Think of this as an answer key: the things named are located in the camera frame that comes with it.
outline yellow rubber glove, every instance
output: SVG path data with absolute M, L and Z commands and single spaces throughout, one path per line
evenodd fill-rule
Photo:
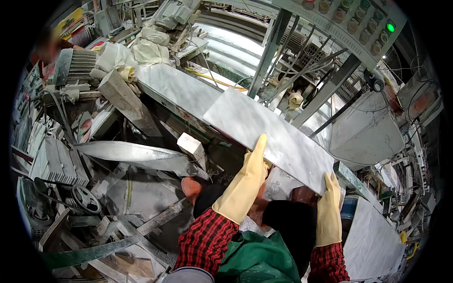
M 262 134 L 253 152 L 245 154 L 244 166 L 212 205 L 212 210 L 236 224 L 244 220 L 266 178 L 269 169 L 263 160 L 266 143 L 267 135 Z
M 323 247 L 341 243 L 342 227 L 340 218 L 340 185 L 335 173 L 329 177 L 324 173 L 327 190 L 318 201 L 318 221 L 316 228 L 316 246 Z

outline white cloth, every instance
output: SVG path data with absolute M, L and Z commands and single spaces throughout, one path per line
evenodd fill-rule
M 134 47 L 134 55 L 138 64 L 151 66 L 157 63 L 170 65 L 169 49 L 165 46 L 141 39 Z
M 151 41 L 152 43 L 165 47 L 170 43 L 170 36 L 168 34 L 162 33 L 153 28 L 143 28 L 141 30 L 141 37 Z
M 96 61 L 96 65 L 103 71 L 110 72 L 126 65 L 131 67 L 138 66 L 137 61 L 134 60 L 134 55 L 124 45 L 107 42 L 99 53 L 100 57 Z

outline red plaid sleeve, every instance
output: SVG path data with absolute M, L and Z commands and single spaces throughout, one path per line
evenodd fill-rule
M 309 283 L 349 281 L 341 243 L 314 248 L 310 260 Z
M 228 243 L 238 230 L 238 224 L 212 208 L 206 209 L 179 237 L 180 252 L 174 270 L 185 266 L 199 267 L 215 277 Z

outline metal frame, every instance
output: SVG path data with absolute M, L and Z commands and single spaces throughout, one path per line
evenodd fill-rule
M 258 64 L 258 67 L 256 69 L 255 77 L 253 78 L 250 90 L 247 94 L 249 97 L 254 98 L 258 93 L 267 69 L 272 62 L 272 58 L 274 58 L 275 52 L 280 46 L 280 41 L 283 37 L 286 27 L 288 26 L 292 14 L 293 13 L 288 12 L 284 9 L 281 9 L 279 11 L 277 19 L 275 20 L 272 30 L 270 31 L 263 56 L 261 57 L 260 63 Z
M 307 105 L 307 107 L 294 119 L 292 125 L 296 128 L 303 125 L 326 101 L 335 93 L 335 91 L 349 78 L 360 65 L 360 60 L 354 54 L 349 55 L 338 72 L 330 81 L 325 83 L 318 94 Z

